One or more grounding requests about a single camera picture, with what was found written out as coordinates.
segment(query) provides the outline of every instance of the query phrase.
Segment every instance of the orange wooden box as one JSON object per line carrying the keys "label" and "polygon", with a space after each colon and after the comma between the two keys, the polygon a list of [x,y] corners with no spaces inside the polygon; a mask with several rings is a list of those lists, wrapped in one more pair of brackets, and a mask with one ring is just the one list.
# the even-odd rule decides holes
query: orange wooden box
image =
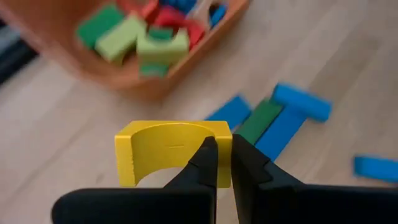
{"label": "orange wooden box", "polygon": [[164,79],[143,79],[133,58],[116,67],[81,46],[78,24],[109,0],[0,0],[0,15],[20,28],[25,40],[40,53],[57,59],[72,73],[107,88],[145,100],[160,100],[185,77],[208,50],[225,37],[250,0],[229,0],[223,20]]}

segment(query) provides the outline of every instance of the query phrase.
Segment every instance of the wooden floor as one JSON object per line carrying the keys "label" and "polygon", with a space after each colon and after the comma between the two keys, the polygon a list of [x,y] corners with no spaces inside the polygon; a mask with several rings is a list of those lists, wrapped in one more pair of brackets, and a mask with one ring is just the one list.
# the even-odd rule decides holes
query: wooden floor
{"label": "wooden floor", "polygon": [[[281,80],[334,101],[327,123],[307,121],[295,135],[281,168],[307,183],[387,185],[354,177],[351,160],[398,159],[398,1],[253,0],[162,104],[123,99],[43,58],[4,85],[0,223],[50,223],[62,194],[118,186],[113,138],[131,120],[203,119],[237,93],[255,105]],[[218,205],[218,223],[237,223],[231,190]]]}

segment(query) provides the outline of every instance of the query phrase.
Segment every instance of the green block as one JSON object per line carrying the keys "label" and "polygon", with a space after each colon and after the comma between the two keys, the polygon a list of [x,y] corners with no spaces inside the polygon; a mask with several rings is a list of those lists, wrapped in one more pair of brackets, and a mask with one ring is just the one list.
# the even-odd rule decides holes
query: green block
{"label": "green block", "polygon": [[184,58],[189,52],[189,38],[186,29],[180,29],[170,41],[159,41],[152,37],[139,37],[137,56],[141,63],[171,65]]}
{"label": "green block", "polygon": [[262,100],[235,134],[240,134],[254,145],[281,111],[281,105],[269,100]]}
{"label": "green block", "polygon": [[96,51],[108,62],[121,65],[124,56],[136,46],[140,35],[146,34],[146,23],[129,16],[96,41]]}
{"label": "green block", "polygon": [[92,49],[96,40],[122,21],[123,17],[115,3],[107,4],[79,25],[77,35],[86,47]]}
{"label": "green block", "polygon": [[140,65],[139,71],[142,77],[152,78],[152,77],[159,77],[164,78],[167,75],[169,70],[168,65],[161,65],[161,64],[152,64],[147,63]]}
{"label": "green block", "polygon": [[171,40],[172,37],[173,37],[173,29],[164,29],[164,28],[151,27],[148,30],[148,34],[153,39]]}

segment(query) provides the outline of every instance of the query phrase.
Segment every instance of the yellow arch block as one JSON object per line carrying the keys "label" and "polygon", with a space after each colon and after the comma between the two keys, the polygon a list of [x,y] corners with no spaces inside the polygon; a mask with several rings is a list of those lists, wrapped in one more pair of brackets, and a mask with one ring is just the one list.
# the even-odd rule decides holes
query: yellow arch block
{"label": "yellow arch block", "polygon": [[185,167],[208,136],[218,145],[218,187],[231,185],[232,134],[226,121],[133,121],[115,135],[122,187],[135,187],[146,175]]}

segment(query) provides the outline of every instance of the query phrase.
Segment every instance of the wooden crate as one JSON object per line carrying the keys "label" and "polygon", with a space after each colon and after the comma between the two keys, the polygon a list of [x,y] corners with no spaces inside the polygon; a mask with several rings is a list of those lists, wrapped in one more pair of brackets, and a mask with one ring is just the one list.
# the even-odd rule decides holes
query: wooden crate
{"label": "wooden crate", "polygon": [[143,79],[133,57],[116,67],[81,46],[75,36],[78,24],[109,0],[0,0],[0,15],[20,28],[26,41],[42,54],[55,58],[73,74],[107,88],[145,100],[160,100],[189,74],[218,40],[242,16],[249,0],[229,0],[223,20],[164,79]]}

